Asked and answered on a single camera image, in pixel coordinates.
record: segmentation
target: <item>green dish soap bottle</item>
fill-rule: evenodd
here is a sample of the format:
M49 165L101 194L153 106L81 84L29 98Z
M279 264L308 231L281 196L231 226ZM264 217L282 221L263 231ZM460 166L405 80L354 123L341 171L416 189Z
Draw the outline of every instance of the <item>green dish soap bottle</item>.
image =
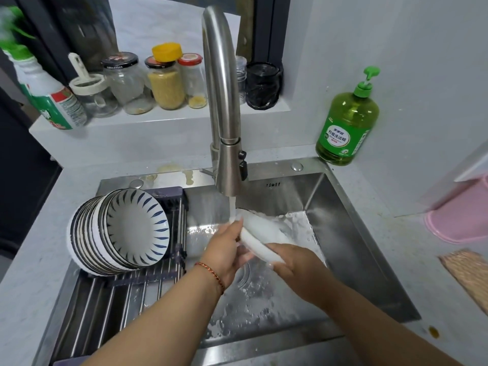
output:
M369 80L380 74L380 68L365 68L366 79L354 89L336 95L327 120L315 146L322 160L335 165L351 163L359 147L373 128L380 108L369 98L373 85Z

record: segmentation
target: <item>yellow lid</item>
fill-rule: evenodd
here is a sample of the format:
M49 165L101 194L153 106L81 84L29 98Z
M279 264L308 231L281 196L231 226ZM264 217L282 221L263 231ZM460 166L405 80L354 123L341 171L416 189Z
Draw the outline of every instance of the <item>yellow lid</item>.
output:
M176 61L183 56L181 45L176 42L166 42L161 45L156 45L152 48L152 52L156 61L162 63Z

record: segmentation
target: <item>stack of bowls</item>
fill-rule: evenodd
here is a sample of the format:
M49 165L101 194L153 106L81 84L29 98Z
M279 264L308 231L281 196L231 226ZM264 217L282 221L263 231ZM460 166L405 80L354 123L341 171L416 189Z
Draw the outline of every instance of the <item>stack of bowls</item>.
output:
M158 201L140 189L119 189L83 203L71 217L66 244L84 271L111 276L155 264L169 245Z

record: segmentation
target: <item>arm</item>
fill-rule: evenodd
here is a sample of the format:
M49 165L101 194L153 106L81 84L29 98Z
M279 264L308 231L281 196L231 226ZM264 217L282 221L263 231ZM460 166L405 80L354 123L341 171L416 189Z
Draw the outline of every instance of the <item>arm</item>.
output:
M253 257L237 247L242 221L222 226L200 259L228 287ZM180 366L190 364L222 294L215 277L195 266L162 298L110 339L82 366Z
M274 263L275 272L302 299L334 320L366 364L461 366L339 282L311 250L288 244L268 246L286 263Z

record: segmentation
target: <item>sink drain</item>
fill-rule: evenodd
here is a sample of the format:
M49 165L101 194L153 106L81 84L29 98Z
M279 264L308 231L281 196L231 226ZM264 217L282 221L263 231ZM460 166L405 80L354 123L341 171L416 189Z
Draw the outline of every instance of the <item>sink drain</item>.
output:
M250 272L251 268L249 266L249 262L247 262L244 266L237 270L231 286L237 287L239 289L242 288L247 283Z

